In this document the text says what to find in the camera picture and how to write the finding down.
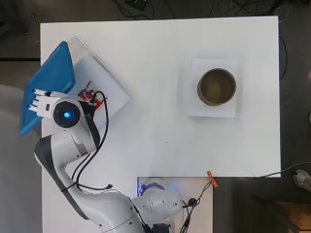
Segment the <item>brown cup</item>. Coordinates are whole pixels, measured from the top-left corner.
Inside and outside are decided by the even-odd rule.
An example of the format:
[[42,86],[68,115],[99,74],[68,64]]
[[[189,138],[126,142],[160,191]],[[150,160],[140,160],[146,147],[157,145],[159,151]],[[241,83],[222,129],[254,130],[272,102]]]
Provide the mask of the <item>brown cup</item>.
[[219,106],[228,102],[235,94],[235,78],[221,68],[206,72],[197,85],[200,100],[210,106]]

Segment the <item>white tabletop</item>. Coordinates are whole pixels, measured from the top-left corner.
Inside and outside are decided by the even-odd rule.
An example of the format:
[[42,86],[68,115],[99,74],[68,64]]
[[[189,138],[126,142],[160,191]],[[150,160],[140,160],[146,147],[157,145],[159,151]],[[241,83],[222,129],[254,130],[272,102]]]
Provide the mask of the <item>white tabletop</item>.
[[[111,120],[83,183],[113,183],[134,197],[140,176],[204,177],[211,170],[218,177],[252,177],[280,169],[277,17],[45,23],[42,61],[73,36],[97,53],[132,98]],[[194,57],[240,62],[243,85],[235,118],[188,116],[185,93]],[[45,120],[43,134],[53,131]],[[63,219],[72,215],[64,199],[52,200],[60,196],[44,173],[45,233],[57,224],[45,219],[57,216],[66,224]],[[55,205],[68,210],[59,212]]]

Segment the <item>floor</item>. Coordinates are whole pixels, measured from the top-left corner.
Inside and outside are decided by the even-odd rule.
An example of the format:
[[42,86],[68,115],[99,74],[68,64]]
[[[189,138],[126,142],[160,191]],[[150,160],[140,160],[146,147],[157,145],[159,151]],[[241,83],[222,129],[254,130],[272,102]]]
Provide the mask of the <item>floor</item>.
[[[230,0],[214,1],[213,11],[213,0],[167,1],[176,18],[249,15],[244,10],[239,11],[235,4],[232,4],[231,11]],[[172,18],[163,0],[151,2],[155,6],[155,19]],[[41,22],[131,20],[122,16],[114,0],[15,0],[14,3],[30,32],[27,35],[11,32],[0,36],[0,57],[40,57]],[[258,14],[265,12],[270,4],[270,0],[260,2]],[[287,168],[294,163],[311,160],[311,127],[308,120],[311,112],[311,95],[308,95],[311,93],[311,5],[299,2],[285,2],[284,5],[287,8],[281,9],[280,36],[286,42],[288,69],[280,81],[280,109],[281,163],[282,168]],[[135,15],[141,14],[128,6],[126,8]],[[253,14],[256,4],[248,5],[247,10]],[[152,15],[150,6],[144,14]],[[280,43],[281,74],[285,63],[285,50]],[[39,67],[39,61],[0,62],[0,84],[23,88]],[[302,167],[311,171],[311,167]],[[214,192],[215,233],[285,233],[288,232],[286,227],[275,221],[275,216],[267,212],[258,200],[311,203],[311,193],[294,185],[292,172],[285,173],[282,179],[219,178],[218,183],[219,188]]]

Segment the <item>orange clip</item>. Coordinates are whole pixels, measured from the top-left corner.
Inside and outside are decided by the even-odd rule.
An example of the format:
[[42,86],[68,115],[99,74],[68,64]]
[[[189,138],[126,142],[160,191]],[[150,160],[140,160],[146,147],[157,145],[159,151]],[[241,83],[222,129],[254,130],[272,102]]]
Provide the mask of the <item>orange clip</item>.
[[214,178],[213,175],[212,175],[212,172],[211,172],[211,171],[208,171],[208,172],[207,172],[207,175],[210,177],[211,182],[212,182],[212,184],[213,184],[213,187],[214,187],[214,188],[217,188],[218,185],[217,185],[217,182],[216,182],[215,178]]

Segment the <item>blue tray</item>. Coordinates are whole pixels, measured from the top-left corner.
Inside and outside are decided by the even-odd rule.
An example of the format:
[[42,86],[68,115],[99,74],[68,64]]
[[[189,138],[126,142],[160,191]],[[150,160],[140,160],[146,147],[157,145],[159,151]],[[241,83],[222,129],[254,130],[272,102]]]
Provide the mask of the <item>blue tray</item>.
[[75,83],[68,44],[67,42],[61,42],[25,87],[21,106],[19,134],[21,136],[26,135],[42,119],[27,108],[31,100],[34,99],[33,89],[68,93]]

